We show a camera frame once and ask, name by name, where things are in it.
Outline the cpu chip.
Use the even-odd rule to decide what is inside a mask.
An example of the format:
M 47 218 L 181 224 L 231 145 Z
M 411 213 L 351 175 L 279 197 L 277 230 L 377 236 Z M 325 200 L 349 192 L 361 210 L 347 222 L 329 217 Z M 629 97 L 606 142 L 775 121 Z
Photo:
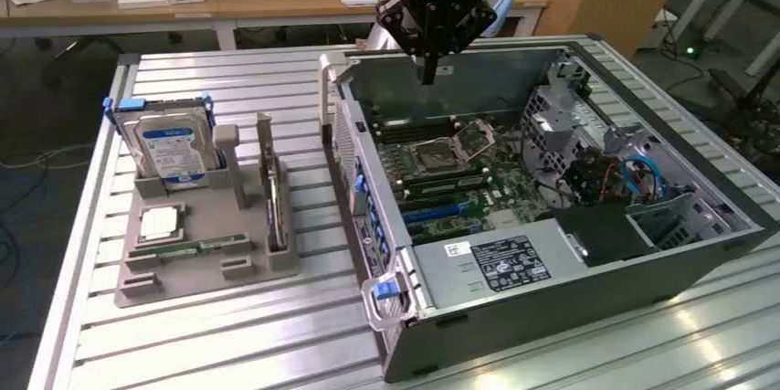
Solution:
M 139 217 L 139 243 L 173 238 L 178 235 L 178 209 L 171 206 L 151 207 Z

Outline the open black pc case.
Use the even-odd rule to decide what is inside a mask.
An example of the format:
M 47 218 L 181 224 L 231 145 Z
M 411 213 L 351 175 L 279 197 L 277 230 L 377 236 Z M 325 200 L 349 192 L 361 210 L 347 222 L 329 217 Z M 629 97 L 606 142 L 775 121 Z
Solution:
M 589 100 L 609 118 L 606 146 L 617 178 L 598 198 L 562 197 L 550 208 L 649 205 L 693 193 L 731 232 L 673 249 L 589 267 L 543 287 L 438 310 L 421 285 L 410 236 L 378 159 L 371 123 L 481 113 L 514 117 L 555 61 L 590 72 Z M 780 190 L 694 120 L 686 109 L 593 37 L 493 39 L 437 65 L 433 84 L 398 50 L 337 49 L 318 57 L 322 143 L 361 303 L 379 353 L 381 375 L 401 382 L 627 311 L 669 302 L 717 268 L 780 232 L 767 205 Z M 355 121 L 366 131 L 358 132 Z M 394 280 L 399 295 L 375 301 L 371 287 Z

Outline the metal socket cover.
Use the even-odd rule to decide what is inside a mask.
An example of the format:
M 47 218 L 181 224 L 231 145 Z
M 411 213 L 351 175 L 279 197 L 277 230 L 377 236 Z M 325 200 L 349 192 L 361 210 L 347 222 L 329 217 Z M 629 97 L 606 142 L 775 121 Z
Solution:
M 495 143 L 493 128 L 487 122 L 475 118 L 451 136 L 451 142 L 455 154 L 467 162 Z

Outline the black floor stand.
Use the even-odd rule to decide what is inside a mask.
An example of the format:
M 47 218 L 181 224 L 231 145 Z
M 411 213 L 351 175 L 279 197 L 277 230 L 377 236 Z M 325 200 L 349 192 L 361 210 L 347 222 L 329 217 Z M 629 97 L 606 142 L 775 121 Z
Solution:
M 723 118 L 717 124 L 731 138 L 742 140 L 759 153 L 780 157 L 780 98 L 763 97 L 773 78 L 780 74 L 777 60 L 749 90 L 722 69 L 710 69 L 710 80 L 729 99 Z

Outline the cpu socket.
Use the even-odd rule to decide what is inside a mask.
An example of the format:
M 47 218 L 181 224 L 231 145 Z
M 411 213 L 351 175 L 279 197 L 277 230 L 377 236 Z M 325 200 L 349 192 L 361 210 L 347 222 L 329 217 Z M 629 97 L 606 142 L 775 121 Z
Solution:
M 461 168 L 459 158 L 445 139 L 415 144 L 410 147 L 410 152 L 415 167 L 423 174 L 451 172 Z

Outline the green ram stick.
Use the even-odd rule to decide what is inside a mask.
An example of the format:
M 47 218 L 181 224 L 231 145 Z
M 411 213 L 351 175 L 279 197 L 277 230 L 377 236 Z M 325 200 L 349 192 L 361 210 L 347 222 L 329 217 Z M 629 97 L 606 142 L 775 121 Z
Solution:
M 253 243 L 245 234 L 234 234 L 225 237 L 211 237 L 173 244 L 159 245 L 153 248 L 141 248 L 127 252 L 127 258 L 153 256 L 161 259 L 202 256 L 218 251 L 250 251 Z

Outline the black plastic shroud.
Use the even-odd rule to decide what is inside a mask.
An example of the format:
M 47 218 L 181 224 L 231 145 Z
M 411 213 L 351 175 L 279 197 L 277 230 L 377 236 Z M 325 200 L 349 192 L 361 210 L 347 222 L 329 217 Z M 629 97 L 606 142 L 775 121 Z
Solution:
M 622 205 L 570 206 L 551 212 L 562 231 L 582 248 L 579 253 L 589 267 L 658 251 L 629 221 Z

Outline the grey parts rack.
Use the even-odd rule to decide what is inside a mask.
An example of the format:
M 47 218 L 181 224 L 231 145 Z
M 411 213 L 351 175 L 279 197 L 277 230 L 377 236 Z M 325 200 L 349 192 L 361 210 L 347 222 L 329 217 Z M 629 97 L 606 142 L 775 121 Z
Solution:
M 214 127 L 211 144 L 222 154 L 225 165 L 205 173 L 203 185 L 170 191 L 159 178 L 134 179 L 114 289 L 114 303 L 121 308 L 279 279 L 298 274 L 302 269 L 294 244 L 286 165 L 278 160 L 286 168 L 293 243 L 289 252 L 269 254 L 259 159 L 254 164 L 237 162 L 238 134 L 233 124 Z M 178 209 L 178 235 L 139 243 L 141 214 L 162 206 Z M 131 250 L 234 234 L 247 236 L 254 246 L 250 251 L 218 251 L 170 259 L 127 258 Z

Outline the perforated metal drive cage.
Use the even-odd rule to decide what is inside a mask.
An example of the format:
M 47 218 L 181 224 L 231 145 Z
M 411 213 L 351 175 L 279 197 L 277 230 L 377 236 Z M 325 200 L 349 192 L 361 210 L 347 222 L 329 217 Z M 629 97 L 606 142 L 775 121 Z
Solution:
M 601 197 L 618 180 L 613 123 L 589 100 L 590 80 L 578 59 L 553 62 L 521 113 L 521 163 L 545 190 L 573 198 Z

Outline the graphics card with black fan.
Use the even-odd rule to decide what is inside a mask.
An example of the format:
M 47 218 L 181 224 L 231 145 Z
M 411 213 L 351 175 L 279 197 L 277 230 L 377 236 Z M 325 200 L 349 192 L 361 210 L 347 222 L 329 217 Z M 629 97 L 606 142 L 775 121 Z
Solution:
M 271 118 L 255 113 L 255 132 L 259 145 L 259 178 L 266 202 L 266 247 L 269 254 L 289 252 L 293 243 L 290 231 L 289 185 L 286 168 L 278 161 L 271 136 Z

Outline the long blue expansion slot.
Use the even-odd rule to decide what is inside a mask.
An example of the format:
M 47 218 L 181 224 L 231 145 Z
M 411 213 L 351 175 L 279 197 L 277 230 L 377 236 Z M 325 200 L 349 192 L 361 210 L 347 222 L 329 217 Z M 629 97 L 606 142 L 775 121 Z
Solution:
M 450 216 L 458 216 L 467 210 L 467 204 L 459 203 L 451 206 L 431 208 L 427 210 L 402 214 L 402 220 L 406 224 L 413 224 Z

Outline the green motherboard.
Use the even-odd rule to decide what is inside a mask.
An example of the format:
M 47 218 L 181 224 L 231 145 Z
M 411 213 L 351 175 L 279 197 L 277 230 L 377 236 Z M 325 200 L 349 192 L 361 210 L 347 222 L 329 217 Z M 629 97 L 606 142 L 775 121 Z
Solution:
M 451 136 L 475 118 L 491 126 L 495 143 L 470 161 L 465 162 L 458 157 L 461 168 L 451 172 L 482 169 L 483 172 L 489 172 L 483 179 L 489 183 L 487 186 L 455 194 L 403 199 L 403 188 L 398 186 L 401 180 L 433 175 L 418 171 L 410 147 L 435 139 L 445 139 L 455 152 Z M 413 224 L 403 222 L 414 245 L 495 230 L 489 227 L 486 221 L 486 216 L 493 211 L 513 209 L 519 225 L 550 217 L 550 208 L 558 204 L 562 196 L 553 194 L 551 199 L 545 200 L 541 193 L 543 188 L 519 163 L 519 128 L 513 116 L 481 113 L 449 115 L 425 121 L 378 120 L 371 123 L 371 129 L 378 159 L 401 216 L 437 207 L 467 204 L 467 210 L 458 216 Z

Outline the metal disk bay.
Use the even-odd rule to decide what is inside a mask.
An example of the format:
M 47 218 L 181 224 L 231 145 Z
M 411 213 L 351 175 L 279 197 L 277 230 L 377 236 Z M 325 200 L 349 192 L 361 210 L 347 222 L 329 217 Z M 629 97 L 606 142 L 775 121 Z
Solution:
M 625 213 L 658 250 L 723 237 L 731 232 L 722 215 L 693 193 L 654 204 L 629 205 Z

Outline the grey power supply unit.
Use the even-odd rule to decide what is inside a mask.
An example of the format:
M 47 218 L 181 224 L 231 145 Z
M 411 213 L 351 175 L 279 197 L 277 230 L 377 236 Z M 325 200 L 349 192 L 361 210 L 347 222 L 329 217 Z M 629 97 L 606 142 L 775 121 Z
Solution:
M 519 294 L 587 269 L 553 219 L 422 244 L 413 252 L 438 310 Z

